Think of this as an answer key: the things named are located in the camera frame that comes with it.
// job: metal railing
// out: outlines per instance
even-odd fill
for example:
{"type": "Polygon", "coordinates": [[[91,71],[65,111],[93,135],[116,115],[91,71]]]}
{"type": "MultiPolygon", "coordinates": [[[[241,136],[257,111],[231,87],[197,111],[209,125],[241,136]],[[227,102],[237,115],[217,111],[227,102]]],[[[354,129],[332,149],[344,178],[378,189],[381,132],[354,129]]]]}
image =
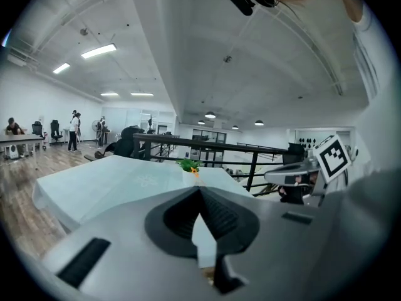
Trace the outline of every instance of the metal railing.
{"type": "Polygon", "coordinates": [[[166,137],[165,135],[147,135],[147,134],[134,134],[134,151],[133,158],[140,158],[140,155],[143,156],[143,159],[146,161],[158,160],[158,161],[178,161],[182,158],[174,158],[169,157],[172,146],[186,146],[186,147],[196,147],[199,149],[211,149],[217,151],[233,151],[233,152],[250,152],[252,153],[252,162],[226,162],[226,161],[203,161],[203,160],[195,160],[197,162],[209,163],[209,164],[225,164],[225,165],[250,165],[251,169],[249,174],[241,174],[241,177],[248,177],[247,184],[245,186],[246,190],[249,191],[252,187],[263,186],[266,184],[258,184],[252,185],[253,177],[262,176],[263,174],[256,174],[255,169],[257,165],[283,165],[282,163],[272,163],[272,162],[258,162],[258,155],[260,154],[269,154],[269,155],[283,155],[283,154],[291,154],[288,150],[276,149],[272,147],[256,147],[256,146],[242,146],[242,145],[232,145],[232,144],[220,144],[220,143],[211,143],[211,142],[203,142],[201,140],[192,140],[192,139],[182,139],[176,137],[166,137]],[[143,149],[141,150],[140,142],[145,142],[143,149]],[[158,155],[152,154],[152,149],[156,149],[160,147],[160,150],[157,152],[158,155]]]}
{"type": "MultiPolygon", "coordinates": [[[[245,143],[237,143],[239,146],[246,146],[246,147],[256,147],[256,148],[265,148],[265,149],[270,149],[271,147],[266,147],[266,146],[260,146],[260,145],[252,145],[252,144],[245,144],[245,143]]],[[[281,155],[279,154],[259,154],[260,157],[270,159],[272,162],[280,157],[281,155]]]]}

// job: person sitting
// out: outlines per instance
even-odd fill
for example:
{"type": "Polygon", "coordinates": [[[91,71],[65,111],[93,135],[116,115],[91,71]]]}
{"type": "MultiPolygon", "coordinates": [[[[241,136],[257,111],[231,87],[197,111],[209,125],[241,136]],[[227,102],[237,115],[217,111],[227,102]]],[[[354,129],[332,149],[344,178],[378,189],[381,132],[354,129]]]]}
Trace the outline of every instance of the person sitting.
{"type": "MultiPolygon", "coordinates": [[[[15,122],[15,120],[11,117],[8,120],[8,126],[6,128],[6,133],[13,133],[13,135],[24,135],[24,131],[21,127],[15,122]]],[[[24,145],[17,145],[17,151],[20,158],[24,158],[24,145]]]]}
{"type": "Polygon", "coordinates": [[[295,176],[294,181],[298,184],[309,184],[311,187],[304,186],[280,186],[278,193],[281,196],[282,203],[300,204],[303,205],[303,196],[310,194],[316,185],[318,173],[313,172],[309,175],[295,176]]]}

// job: ceiling beam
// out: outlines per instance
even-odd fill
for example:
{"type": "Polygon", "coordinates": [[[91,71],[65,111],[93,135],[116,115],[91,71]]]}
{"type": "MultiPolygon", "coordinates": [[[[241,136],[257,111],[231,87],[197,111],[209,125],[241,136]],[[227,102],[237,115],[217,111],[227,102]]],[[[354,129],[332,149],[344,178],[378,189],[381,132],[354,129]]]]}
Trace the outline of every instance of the ceiling beam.
{"type": "Polygon", "coordinates": [[[188,79],[185,41],[190,0],[133,0],[165,89],[180,121],[188,79]]]}

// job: white tablecloth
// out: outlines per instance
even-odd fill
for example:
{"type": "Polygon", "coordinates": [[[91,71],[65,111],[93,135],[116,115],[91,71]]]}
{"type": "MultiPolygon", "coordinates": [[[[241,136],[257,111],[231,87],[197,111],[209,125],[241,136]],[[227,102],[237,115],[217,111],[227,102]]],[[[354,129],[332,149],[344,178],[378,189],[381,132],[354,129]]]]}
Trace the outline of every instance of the white tablecloth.
{"type": "MultiPolygon", "coordinates": [[[[33,203],[38,209],[47,208],[73,231],[119,204],[192,187],[196,183],[251,196],[223,169],[201,167],[196,179],[178,165],[114,155],[37,179],[33,203]]],[[[216,242],[201,217],[195,222],[192,241],[198,247],[199,266],[213,266],[216,242]]]]}

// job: white desk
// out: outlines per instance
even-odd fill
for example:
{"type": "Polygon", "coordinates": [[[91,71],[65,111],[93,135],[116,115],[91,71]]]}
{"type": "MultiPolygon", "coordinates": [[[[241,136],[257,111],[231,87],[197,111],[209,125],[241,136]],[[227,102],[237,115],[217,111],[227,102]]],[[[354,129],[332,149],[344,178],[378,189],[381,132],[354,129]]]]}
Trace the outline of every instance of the white desk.
{"type": "MultiPolygon", "coordinates": [[[[70,231],[120,204],[167,191],[201,185],[251,196],[223,169],[202,167],[199,178],[178,165],[110,156],[36,180],[33,203],[49,211],[70,231]]],[[[216,242],[202,218],[194,225],[192,241],[199,249],[199,266],[214,265],[216,242]]]]}
{"type": "MultiPolygon", "coordinates": [[[[29,145],[39,144],[39,150],[42,151],[43,138],[37,135],[0,135],[0,147],[12,145],[29,145]]],[[[38,169],[38,162],[36,161],[36,151],[33,148],[33,159],[35,169],[38,169]]]]}

